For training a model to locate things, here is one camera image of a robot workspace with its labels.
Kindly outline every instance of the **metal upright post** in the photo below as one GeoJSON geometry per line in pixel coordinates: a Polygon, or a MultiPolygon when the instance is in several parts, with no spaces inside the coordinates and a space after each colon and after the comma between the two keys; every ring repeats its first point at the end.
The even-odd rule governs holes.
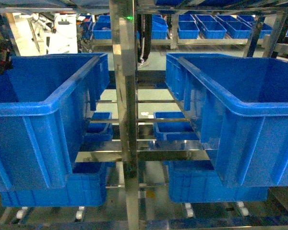
{"type": "Polygon", "coordinates": [[[267,47],[264,50],[263,58],[277,57],[277,52],[274,52],[274,49],[277,43],[282,43],[282,41],[286,37],[287,30],[288,30],[288,12],[285,12],[283,14],[278,15],[275,20],[270,40],[268,41],[267,47]]]}
{"type": "Polygon", "coordinates": [[[252,27],[252,33],[249,37],[248,43],[245,46],[243,57],[245,58],[253,57],[261,29],[264,25],[264,19],[265,17],[259,17],[259,16],[255,18],[255,23],[253,24],[252,27]]]}
{"type": "Polygon", "coordinates": [[[136,146],[135,4],[134,0],[110,0],[109,6],[128,225],[129,230],[137,230],[139,185],[136,146]]]}
{"type": "Polygon", "coordinates": [[[178,43],[178,21],[179,15],[173,14],[172,15],[172,41],[171,41],[171,49],[177,48],[178,43]]]}

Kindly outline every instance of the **shelving unit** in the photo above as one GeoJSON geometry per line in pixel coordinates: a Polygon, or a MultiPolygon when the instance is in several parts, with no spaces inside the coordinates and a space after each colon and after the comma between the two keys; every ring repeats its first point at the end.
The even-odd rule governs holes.
{"type": "MultiPolygon", "coordinates": [[[[115,82],[117,101],[100,103],[117,103],[118,119],[92,120],[92,123],[119,123],[120,141],[95,143],[89,146],[82,146],[80,153],[90,152],[95,161],[117,161],[116,168],[111,175],[116,180],[108,183],[107,203],[99,209],[87,208],[86,216],[90,210],[96,214],[90,217],[90,221],[82,219],[79,223],[69,222],[65,218],[63,223],[43,225],[26,224],[34,210],[28,210],[21,219],[15,219],[15,209],[7,208],[1,211],[0,224],[18,223],[17,229],[221,229],[250,227],[250,229],[288,229],[288,188],[272,188],[267,202],[260,202],[256,205],[247,204],[253,216],[243,217],[234,204],[174,204],[169,201],[167,195],[168,178],[161,162],[164,160],[207,160],[208,156],[201,143],[197,140],[188,141],[153,141],[140,140],[151,137],[151,125],[139,125],[138,123],[152,122],[181,122],[185,119],[138,119],[139,103],[160,103],[161,101],[139,101],[137,89],[145,88],[147,84],[160,83],[164,79],[145,78],[149,72],[137,71],[136,69],[136,14],[173,14],[172,40],[153,41],[154,45],[177,45],[189,44],[222,44],[232,45],[233,39],[210,40],[179,40],[177,34],[178,14],[243,14],[257,15],[256,23],[252,28],[248,40],[237,39],[234,44],[246,44],[244,57],[252,57],[258,42],[264,17],[277,14],[276,22],[271,36],[264,41],[264,57],[276,58],[278,52],[284,52],[283,44],[286,41],[288,29],[288,7],[282,3],[288,0],[260,0],[252,4],[252,1],[245,0],[241,3],[225,7],[199,7],[197,1],[186,0],[177,7],[155,6],[145,0],[110,0],[109,6],[77,6],[69,0],[62,0],[60,6],[45,6],[39,8],[34,4],[15,7],[14,4],[0,4],[0,13],[7,12],[81,12],[97,14],[110,11],[112,41],[94,41],[94,45],[112,45],[115,66],[115,82]],[[193,216],[185,212],[193,211],[193,216]],[[216,214],[216,210],[226,212],[226,215],[216,214]]],[[[163,103],[173,103],[174,100],[165,100],[163,103]]],[[[50,214],[60,218],[59,212],[51,210],[50,214]]],[[[71,215],[70,222],[75,221],[71,215]]]]}

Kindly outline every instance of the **stainless steel rack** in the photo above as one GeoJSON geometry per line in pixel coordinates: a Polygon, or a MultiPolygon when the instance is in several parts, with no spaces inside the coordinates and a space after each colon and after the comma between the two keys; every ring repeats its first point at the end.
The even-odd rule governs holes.
{"type": "MultiPolygon", "coordinates": [[[[140,140],[148,138],[150,125],[141,126],[139,122],[178,122],[180,119],[138,119],[138,104],[151,101],[139,101],[137,90],[145,88],[142,84],[141,72],[136,69],[136,14],[173,14],[173,22],[178,21],[178,14],[255,14],[256,23],[244,51],[244,57],[252,57],[258,42],[264,17],[276,14],[276,22],[271,36],[264,41],[264,57],[276,58],[279,52],[284,52],[283,44],[286,41],[288,29],[288,7],[284,3],[288,0],[259,0],[254,3],[244,0],[241,3],[223,7],[201,7],[197,4],[200,0],[185,0],[177,7],[160,7],[153,2],[145,0],[110,0],[109,6],[98,7],[79,6],[69,0],[61,1],[60,7],[39,8],[34,4],[11,6],[0,4],[0,13],[7,12],[82,12],[96,13],[110,11],[112,43],[115,67],[115,82],[117,101],[100,103],[117,103],[119,118],[99,120],[92,122],[119,123],[120,141],[91,143],[84,145],[79,154],[89,153],[93,161],[117,161],[114,177],[117,182],[108,184],[107,203],[100,208],[88,208],[87,214],[92,211],[96,217],[90,221],[72,223],[70,218],[64,223],[45,223],[39,219],[39,224],[29,224],[28,216],[33,211],[27,212],[24,219],[15,220],[9,216],[15,215],[14,209],[7,208],[0,215],[0,229],[236,229],[249,227],[251,229],[288,229],[288,188],[270,189],[267,202],[257,202],[256,205],[248,204],[251,213],[257,215],[242,217],[233,204],[192,204],[188,209],[194,211],[196,218],[187,218],[184,211],[186,206],[171,203],[167,195],[167,173],[162,167],[163,160],[207,160],[208,156],[198,141],[154,141],[140,140]],[[224,210],[233,214],[221,217],[204,217],[210,210],[224,210]]],[[[173,40],[177,39],[177,29],[173,28],[173,40]]],[[[154,78],[148,83],[155,83],[154,78]]],[[[56,209],[51,209],[48,215],[58,214],[56,209]]]]}

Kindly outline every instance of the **storage rack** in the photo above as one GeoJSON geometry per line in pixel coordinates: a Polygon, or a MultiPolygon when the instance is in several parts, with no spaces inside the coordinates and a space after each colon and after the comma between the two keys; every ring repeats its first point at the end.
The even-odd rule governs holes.
{"type": "MultiPolygon", "coordinates": [[[[199,7],[196,3],[202,1],[184,1],[177,7],[155,6],[145,0],[139,0],[136,4],[134,0],[110,0],[109,6],[86,7],[77,6],[69,0],[62,0],[60,7],[38,8],[32,5],[22,5],[14,7],[0,4],[0,13],[7,12],[81,12],[96,13],[107,11],[109,8],[112,27],[112,45],[115,66],[115,82],[117,101],[100,101],[100,103],[117,103],[118,119],[94,120],[93,123],[119,123],[120,141],[104,142],[102,145],[82,146],[81,151],[91,152],[94,159],[102,158],[102,161],[122,161],[124,185],[114,185],[113,187],[125,187],[126,207],[128,221],[110,222],[81,222],[63,223],[52,225],[25,225],[25,217],[13,220],[11,223],[18,223],[17,229],[199,229],[199,228],[239,228],[251,226],[251,229],[288,229],[288,216],[268,216],[268,217],[235,217],[235,218],[212,218],[206,219],[154,219],[140,220],[142,210],[141,192],[148,187],[162,186],[164,184],[143,183],[143,161],[163,161],[163,160],[206,160],[207,155],[199,141],[175,141],[169,144],[167,141],[139,140],[147,137],[147,126],[139,126],[138,123],[152,122],[181,122],[185,119],[138,119],[139,103],[173,103],[174,100],[163,101],[139,101],[137,99],[138,88],[145,88],[150,84],[160,83],[160,80],[149,76],[144,71],[136,69],[136,39],[135,20],[136,14],[173,14],[173,25],[177,24],[178,14],[255,14],[256,23],[252,28],[252,33],[247,41],[244,57],[252,57],[257,45],[260,30],[267,15],[277,14],[273,32],[270,37],[265,38],[264,57],[276,58],[279,52],[288,53],[288,7],[283,7],[283,3],[288,0],[260,0],[254,3],[251,0],[244,0],[240,3],[225,7],[199,7]]],[[[0,32],[7,29],[0,26],[0,32]]],[[[178,37],[177,30],[173,28],[173,37],[178,37]]],[[[284,206],[288,212],[288,188],[271,189],[274,196],[284,206]]],[[[1,223],[6,219],[8,212],[4,212],[1,223]]],[[[7,225],[0,225],[0,229],[7,228],[7,225]]]]}

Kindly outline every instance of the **white caster wheel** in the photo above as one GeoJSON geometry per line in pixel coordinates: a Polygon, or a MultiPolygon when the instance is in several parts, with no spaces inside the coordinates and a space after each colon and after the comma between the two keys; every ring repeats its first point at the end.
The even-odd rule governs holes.
{"type": "Polygon", "coordinates": [[[244,207],[244,203],[242,201],[236,202],[238,208],[244,207]]]}
{"type": "Polygon", "coordinates": [[[250,214],[249,211],[248,211],[248,209],[247,209],[246,207],[240,208],[240,212],[241,212],[241,214],[242,214],[244,217],[246,217],[246,216],[248,216],[248,215],[250,214]]]}
{"type": "Polygon", "coordinates": [[[22,219],[24,217],[25,212],[26,212],[26,210],[23,210],[23,209],[19,210],[16,214],[16,218],[22,219]]]}
{"type": "Polygon", "coordinates": [[[77,211],[76,212],[76,219],[80,220],[83,218],[83,211],[77,211]]]}
{"type": "Polygon", "coordinates": [[[185,205],[186,209],[190,209],[191,208],[191,204],[190,203],[185,203],[184,205],[185,205]]]}
{"type": "Polygon", "coordinates": [[[187,217],[188,218],[192,218],[194,217],[194,212],[193,212],[193,209],[187,209],[187,217]]]}

